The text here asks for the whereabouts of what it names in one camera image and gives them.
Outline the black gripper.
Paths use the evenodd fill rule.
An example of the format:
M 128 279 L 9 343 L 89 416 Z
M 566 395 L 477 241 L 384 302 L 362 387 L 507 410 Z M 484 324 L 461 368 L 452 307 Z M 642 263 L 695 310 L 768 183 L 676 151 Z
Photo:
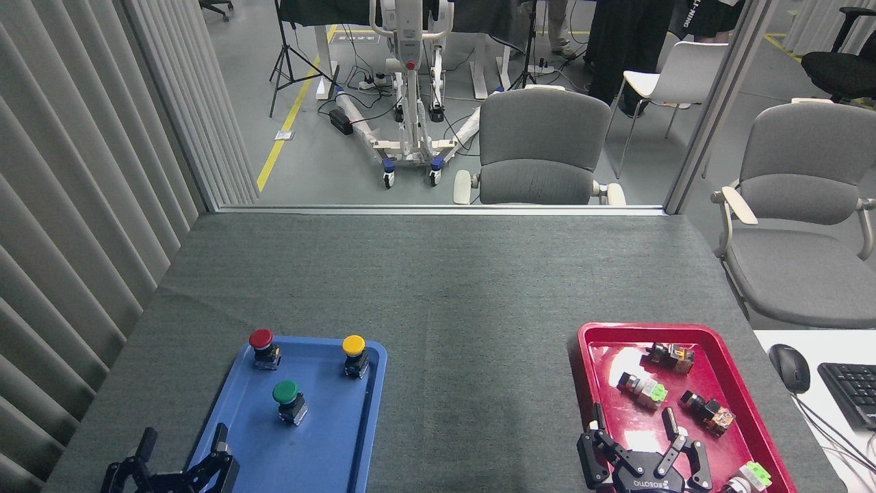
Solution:
M 129 479 L 135 492 L 231 492 L 239 473 L 239 462 L 227 443 L 228 428 L 216 425 L 210 452 L 185 473 L 151 475 L 147 464 L 157 441 L 154 428 L 145 428 L 133 455 L 107 466 L 101 492 L 123 492 Z
M 616 492 L 683 492 L 688 485 L 692 491 L 712 490 L 706 447 L 679 428 L 671 407 L 661 412 L 670 446 L 655 467 L 642 468 L 635 462 L 632 451 L 623 448 L 605 431 L 601 403 L 594 403 L 593 417 L 587 431 L 578 439 L 579 459 L 589 489 L 613 485 Z M 691 468 L 687 484 L 673 467 L 679 453 L 687 455 Z

